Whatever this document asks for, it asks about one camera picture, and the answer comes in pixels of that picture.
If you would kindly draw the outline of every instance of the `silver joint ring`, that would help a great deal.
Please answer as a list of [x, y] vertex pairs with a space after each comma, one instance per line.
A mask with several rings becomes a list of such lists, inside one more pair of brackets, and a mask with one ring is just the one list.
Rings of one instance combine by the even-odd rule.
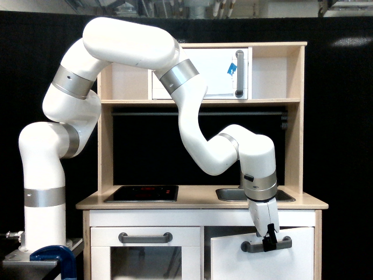
[[82, 100], [87, 98], [93, 83], [94, 81], [82, 78], [67, 70], [62, 65], [59, 66], [52, 81], [52, 85], [60, 91]]
[[169, 94], [172, 94], [176, 89], [190, 80], [199, 72], [194, 67], [191, 60], [181, 61], [179, 64], [168, 70], [166, 74], [159, 79]]
[[26, 207], [51, 207], [65, 203], [65, 187], [41, 189], [24, 189]]
[[61, 159], [70, 159], [76, 154], [76, 152], [79, 149], [79, 134], [73, 126], [64, 123], [61, 123], [61, 125], [66, 129], [67, 133], [69, 134], [69, 148], [66, 154], [63, 157], [61, 157]]
[[233, 147], [234, 147], [234, 149], [237, 153], [237, 160], [239, 160], [240, 159], [240, 153], [238, 152], [238, 142], [229, 134], [221, 132], [218, 135], [227, 138], [232, 143], [232, 145], [233, 145]]
[[277, 193], [276, 171], [264, 178], [241, 173], [241, 186], [249, 199], [261, 201], [273, 198]]

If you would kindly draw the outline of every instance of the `open cabinet door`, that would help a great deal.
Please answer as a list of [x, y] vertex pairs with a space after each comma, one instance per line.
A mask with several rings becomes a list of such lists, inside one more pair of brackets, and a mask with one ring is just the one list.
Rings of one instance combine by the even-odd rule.
[[312, 280], [314, 228], [281, 230], [277, 240], [290, 236], [292, 247], [261, 253], [241, 250], [243, 242], [261, 244], [255, 233], [211, 238], [211, 280]]

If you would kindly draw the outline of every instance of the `cabinet door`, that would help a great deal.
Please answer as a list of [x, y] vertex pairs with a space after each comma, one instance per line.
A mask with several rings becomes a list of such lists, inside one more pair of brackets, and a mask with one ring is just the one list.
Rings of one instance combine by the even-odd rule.
[[312, 280], [314, 278], [314, 228], [281, 230], [277, 240], [290, 236], [288, 249], [246, 253], [242, 242], [260, 244], [255, 233], [211, 238], [212, 280]]
[[[209, 87], [205, 99], [251, 99], [252, 48], [184, 49]], [[238, 61], [236, 51], [244, 53], [244, 94], [236, 97]], [[170, 99], [161, 82], [153, 74], [153, 99]]]

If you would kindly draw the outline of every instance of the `oven door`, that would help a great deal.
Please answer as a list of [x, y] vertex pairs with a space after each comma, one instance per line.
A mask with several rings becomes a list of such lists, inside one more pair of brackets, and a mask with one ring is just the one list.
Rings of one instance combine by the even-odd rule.
[[93, 227], [92, 280], [201, 277], [200, 227]]

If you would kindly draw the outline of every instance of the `wooden shelf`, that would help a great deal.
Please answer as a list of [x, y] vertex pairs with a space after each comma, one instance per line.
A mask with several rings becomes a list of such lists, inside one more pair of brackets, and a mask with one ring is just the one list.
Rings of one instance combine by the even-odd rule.
[[[286, 99], [248, 99], [248, 100], [204, 100], [202, 106], [213, 107], [245, 107], [245, 106], [286, 106], [298, 104], [300, 98]], [[112, 105], [113, 107], [158, 107], [158, 106], [176, 106], [173, 100], [101, 100], [102, 104]]]

